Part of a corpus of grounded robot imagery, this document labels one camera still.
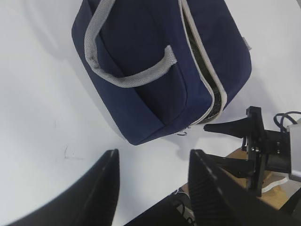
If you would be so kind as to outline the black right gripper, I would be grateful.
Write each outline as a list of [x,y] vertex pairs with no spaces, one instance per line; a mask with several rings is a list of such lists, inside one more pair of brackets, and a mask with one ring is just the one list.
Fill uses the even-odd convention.
[[265,171],[291,173],[291,151],[289,133],[265,130],[261,108],[251,106],[246,110],[247,118],[237,121],[206,124],[204,131],[246,137],[248,160],[220,157],[207,154],[220,168],[237,178],[248,178],[248,190],[260,197]]

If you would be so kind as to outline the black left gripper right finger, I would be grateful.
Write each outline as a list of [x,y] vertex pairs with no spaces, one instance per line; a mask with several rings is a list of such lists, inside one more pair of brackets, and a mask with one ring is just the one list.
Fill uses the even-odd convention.
[[189,196],[198,226],[299,226],[233,181],[202,150],[191,150]]

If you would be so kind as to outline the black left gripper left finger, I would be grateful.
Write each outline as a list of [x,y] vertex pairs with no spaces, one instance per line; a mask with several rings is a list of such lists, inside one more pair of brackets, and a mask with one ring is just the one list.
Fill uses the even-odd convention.
[[119,151],[106,151],[70,188],[13,226],[110,226],[119,198]]

